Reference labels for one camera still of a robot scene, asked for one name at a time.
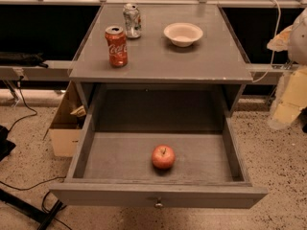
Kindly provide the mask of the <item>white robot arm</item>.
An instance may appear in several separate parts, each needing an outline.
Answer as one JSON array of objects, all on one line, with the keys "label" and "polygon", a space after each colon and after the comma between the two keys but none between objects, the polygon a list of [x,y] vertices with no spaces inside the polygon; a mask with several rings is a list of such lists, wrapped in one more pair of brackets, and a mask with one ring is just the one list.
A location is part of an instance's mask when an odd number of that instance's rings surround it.
[{"label": "white robot arm", "polygon": [[289,127],[307,107],[307,9],[294,23],[281,31],[267,48],[286,51],[289,60],[299,64],[291,74],[285,73],[276,89],[268,125],[274,129]]}]

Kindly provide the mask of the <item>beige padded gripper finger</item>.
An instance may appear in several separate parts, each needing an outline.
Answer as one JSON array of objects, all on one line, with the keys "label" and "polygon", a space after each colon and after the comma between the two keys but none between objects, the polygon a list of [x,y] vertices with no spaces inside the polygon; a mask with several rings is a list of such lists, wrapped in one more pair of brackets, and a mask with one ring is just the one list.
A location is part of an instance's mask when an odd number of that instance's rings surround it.
[{"label": "beige padded gripper finger", "polygon": [[267,48],[276,52],[287,51],[292,28],[292,26],[289,26],[277,34],[273,39],[269,41]]},{"label": "beige padded gripper finger", "polygon": [[280,78],[270,110],[269,127],[289,127],[306,107],[307,66],[304,65],[292,73],[284,73]]}]

